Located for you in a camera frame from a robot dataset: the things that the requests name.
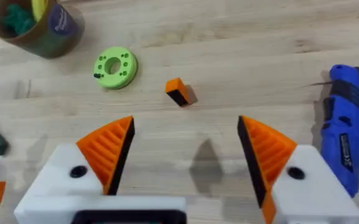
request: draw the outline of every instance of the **green object in cup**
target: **green object in cup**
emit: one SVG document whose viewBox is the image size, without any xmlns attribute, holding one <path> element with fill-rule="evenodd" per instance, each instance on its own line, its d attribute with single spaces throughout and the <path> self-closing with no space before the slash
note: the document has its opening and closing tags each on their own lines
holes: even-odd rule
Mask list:
<svg viewBox="0 0 359 224">
<path fill-rule="evenodd" d="M 45 0 L 45 3 L 39 21 L 27 32 L 20 31 L 23 33 L 18 35 L 4 25 L 4 18 L 8 16 L 7 8 L 16 4 L 32 12 L 32 0 L 0 0 L 0 38 L 44 58 L 59 57 L 73 49 L 81 36 L 77 22 L 56 0 Z"/>
<path fill-rule="evenodd" d="M 16 35 L 25 34 L 35 25 L 31 13 L 22 9 L 18 4 L 8 5 L 6 11 L 7 16 L 3 17 L 2 24 L 12 29 Z"/>
</svg>

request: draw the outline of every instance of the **wood grain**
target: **wood grain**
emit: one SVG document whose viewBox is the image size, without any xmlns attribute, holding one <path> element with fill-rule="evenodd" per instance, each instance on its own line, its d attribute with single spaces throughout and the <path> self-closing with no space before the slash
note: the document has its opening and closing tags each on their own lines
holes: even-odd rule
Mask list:
<svg viewBox="0 0 359 224">
<path fill-rule="evenodd" d="M 187 198 L 189 223 L 263 223 L 236 133 L 246 114 L 320 148 L 333 64 L 359 66 L 359 0 L 64 0 L 85 30 L 68 55 L 45 60 L 0 40 L 0 223 L 56 145 L 132 114 L 136 135 L 119 194 Z M 126 88 L 92 77 L 105 48 L 131 49 Z M 180 77 L 198 102 L 164 93 Z M 359 205 L 359 194 L 355 198 Z"/>
</svg>

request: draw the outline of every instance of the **blue cordless screwdriver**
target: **blue cordless screwdriver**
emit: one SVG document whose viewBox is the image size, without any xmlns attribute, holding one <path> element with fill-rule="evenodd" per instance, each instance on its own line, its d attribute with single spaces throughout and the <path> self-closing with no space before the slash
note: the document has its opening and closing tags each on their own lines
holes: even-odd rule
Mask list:
<svg viewBox="0 0 359 224">
<path fill-rule="evenodd" d="M 347 192 L 359 191 L 359 67 L 334 65 L 324 100 L 322 156 Z"/>
</svg>

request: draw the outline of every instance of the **black screw hole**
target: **black screw hole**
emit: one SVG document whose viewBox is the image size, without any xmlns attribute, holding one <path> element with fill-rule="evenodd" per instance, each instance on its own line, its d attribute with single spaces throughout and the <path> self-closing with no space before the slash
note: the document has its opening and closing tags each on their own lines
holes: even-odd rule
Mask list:
<svg viewBox="0 0 359 224">
<path fill-rule="evenodd" d="M 287 170 L 287 173 L 290 175 L 290 177 L 296 179 L 296 180 L 303 180 L 305 179 L 305 173 L 302 171 L 302 169 L 298 167 L 290 167 Z"/>
<path fill-rule="evenodd" d="M 72 171 L 70 171 L 70 177 L 71 178 L 80 178 L 84 176 L 88 172 L 88 169 L 86 166 L 80 165 L 72 168 Z"/>
</svg>

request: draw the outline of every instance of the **green ring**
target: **green ring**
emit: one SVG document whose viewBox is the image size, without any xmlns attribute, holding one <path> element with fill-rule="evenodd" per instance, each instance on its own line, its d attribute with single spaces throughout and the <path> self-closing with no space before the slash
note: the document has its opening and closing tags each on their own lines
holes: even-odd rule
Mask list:
<svg viewBox="0 0 359 224">
<path fill-rule="evenodd" d="M 111 66 L 120 61 L 120 68 L 110 74 Z M 126 87 L 135 77 L 138 63 L 135 56 L 124 47 L 111 47 L 106 49 L 96 59 L 93 74 L 97 82 L 110 89 L 118 90 Z"/>
</svg>

